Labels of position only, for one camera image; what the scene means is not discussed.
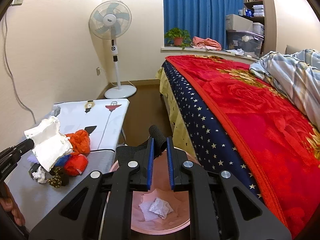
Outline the left hand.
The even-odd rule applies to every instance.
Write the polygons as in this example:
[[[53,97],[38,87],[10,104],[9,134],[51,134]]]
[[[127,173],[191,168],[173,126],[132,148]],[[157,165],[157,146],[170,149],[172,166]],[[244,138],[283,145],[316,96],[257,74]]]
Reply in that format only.
[[[18,226],[25,226],[25,218],[5,182],[1,183],[1,206],[4,211],[13,215],[14,221]]]

